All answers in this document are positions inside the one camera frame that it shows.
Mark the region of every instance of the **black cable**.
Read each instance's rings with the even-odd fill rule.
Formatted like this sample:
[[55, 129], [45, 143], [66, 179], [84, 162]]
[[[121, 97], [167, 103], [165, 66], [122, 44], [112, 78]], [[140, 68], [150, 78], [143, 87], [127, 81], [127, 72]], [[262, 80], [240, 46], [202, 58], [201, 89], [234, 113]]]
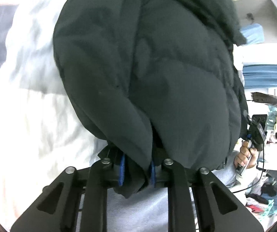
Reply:
[[244, 190], [247, 190], [247, 189], [249, 189], [249, 188], [252, 188], [254, 185], [257, 185], [257, 184], [259, 183], [259, 181], [260, 181], [261, 178], [262, 178], [263, 170], [264, 170], [264, 144], [263, 144], [263, 147], [262, 147], [262, 152], [263, 152], [263, 165], [262, 165], [262, 172], [261, 172], [261, 176], [260, 176], [259, 180], [258, 180], [255, 184], [252, 184], [250, 187], [244, 188], [244, 189], [239, 190], [239, 191], [232, 192], [233, 194], [236, 194], [236, 193], [242, 192], [242, 191], [244, 191]]

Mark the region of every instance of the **white sleeve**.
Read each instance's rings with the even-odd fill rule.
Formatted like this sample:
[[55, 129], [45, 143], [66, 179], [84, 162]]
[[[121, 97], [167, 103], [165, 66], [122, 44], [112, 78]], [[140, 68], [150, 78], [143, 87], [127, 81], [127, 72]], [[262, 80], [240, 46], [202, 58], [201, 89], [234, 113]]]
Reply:
[[[243, 173], [243, 176], [240, 176], [239, 174], [236, 174], [236, 183], [233, 187], [230, 188], [231, 192], [239, 191], [241, 189], [247, 188], [250, 183], [253, 182], [253, 180], [256, 178], [258, 174], [258, 170], [256, 168], [257, 165], [254, 165], [252, 168], [246, 169]], [[243, 205], [246, 205], [246, 196], [245, 192], [241, 191], [236, 194], [234, 194]]]

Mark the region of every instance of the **folded blue clothing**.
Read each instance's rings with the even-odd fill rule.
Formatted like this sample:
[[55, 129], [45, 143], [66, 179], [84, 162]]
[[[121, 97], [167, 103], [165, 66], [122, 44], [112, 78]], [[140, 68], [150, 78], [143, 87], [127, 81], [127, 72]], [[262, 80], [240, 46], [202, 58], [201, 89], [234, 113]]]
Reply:
[[264, 42], [263, 27], [258, 23], [254, 23], [254, 24], [250, 24], [245, 27], [242, 27], [240, 29], [240, 32], [247, 40], [246, 45]]

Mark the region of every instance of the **white bedsheet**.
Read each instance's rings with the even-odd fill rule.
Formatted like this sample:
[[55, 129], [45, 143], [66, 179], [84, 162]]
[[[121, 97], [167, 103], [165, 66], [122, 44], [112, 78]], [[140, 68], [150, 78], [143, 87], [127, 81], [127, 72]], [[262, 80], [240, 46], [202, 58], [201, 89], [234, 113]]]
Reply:
[[53, 58], [66, 0], [22, 0], [0, 69], [0, 223], [14, 221], [67, 166], [89, 167], [106, 142], [78, 120]]

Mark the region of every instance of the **human hand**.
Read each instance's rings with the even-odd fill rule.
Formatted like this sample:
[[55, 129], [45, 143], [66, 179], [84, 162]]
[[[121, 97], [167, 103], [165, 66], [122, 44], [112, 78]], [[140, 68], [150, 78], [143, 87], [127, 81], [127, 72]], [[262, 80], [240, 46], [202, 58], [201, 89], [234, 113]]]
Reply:
[[257, 159], [258, 159], [258, 155], [259, 152], [257, 151], [256, 148], [251, 148], [250, 151], [248, 150], [248, 142], [244, 141], [241, 148], [240, 148], [240, 152], [239, 154], [235, 157], [234, 159], [234, 165], [237, 168], [237, 166], [240, 164], [241, 166], [246, 166], [247, 162], [248, 162], [248, 157], [250, 156], [250, 153], [252, 154], [252, 158], [248, 164], [248, 166], [246, 167], [248, 168], [252, 168], [256, 165], [257, 163]]

